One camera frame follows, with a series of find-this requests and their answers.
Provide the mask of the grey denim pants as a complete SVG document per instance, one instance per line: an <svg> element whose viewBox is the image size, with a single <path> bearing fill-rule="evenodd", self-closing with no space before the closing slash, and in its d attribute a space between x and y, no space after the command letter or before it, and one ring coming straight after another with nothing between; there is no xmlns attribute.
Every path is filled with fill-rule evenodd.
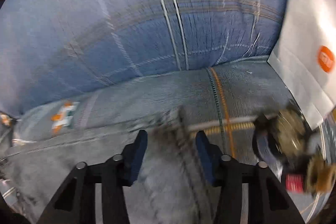
<svg viewBox="0 0 336 224"><path fill-rule="evenodd" d="M18 192L25 215L36 223L76 163L98 164L148 133L137 181L126 188L131 223L211 223L219 192L206 182L181 108L142 118L68 130L6 150L1 172Z"/></svg>

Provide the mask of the grey star-patterned bed sheet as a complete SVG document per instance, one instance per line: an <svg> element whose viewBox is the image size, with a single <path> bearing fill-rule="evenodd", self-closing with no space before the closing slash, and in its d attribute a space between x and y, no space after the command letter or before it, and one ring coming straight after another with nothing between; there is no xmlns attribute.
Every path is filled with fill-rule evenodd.
<svg viewBox="0 0 336 224"><path fill-rule="evenodd" d="M206 69L147 76L93 92L68 92L54 77L29 89L14 144L24 145L75 128L118 123L181 108L194 138L205 130L209 140L238 161L255 164L252 121L275 114L291 100L276 72L260 59Z"/></svg>

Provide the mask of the white paper bag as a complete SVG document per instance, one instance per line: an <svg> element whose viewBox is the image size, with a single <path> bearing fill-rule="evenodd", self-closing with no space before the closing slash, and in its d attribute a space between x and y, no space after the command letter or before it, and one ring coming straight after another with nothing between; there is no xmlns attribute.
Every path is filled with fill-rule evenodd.
<svg viewBox="0 0 336 224"><path fill-rule="evenodd" d="M317 128L335 108L335 0L287 0L268 63Z"/></svg>

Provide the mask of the blue plaid quilt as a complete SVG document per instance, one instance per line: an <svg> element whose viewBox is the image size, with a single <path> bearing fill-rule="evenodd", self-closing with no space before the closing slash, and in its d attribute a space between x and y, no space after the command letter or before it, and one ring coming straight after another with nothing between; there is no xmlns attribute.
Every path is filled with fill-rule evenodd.
<svg viewBox="0 0 336 224"><path fill-rule="evenodd" d="M286 0L1 0L1 110L268 55Z"/></svg>

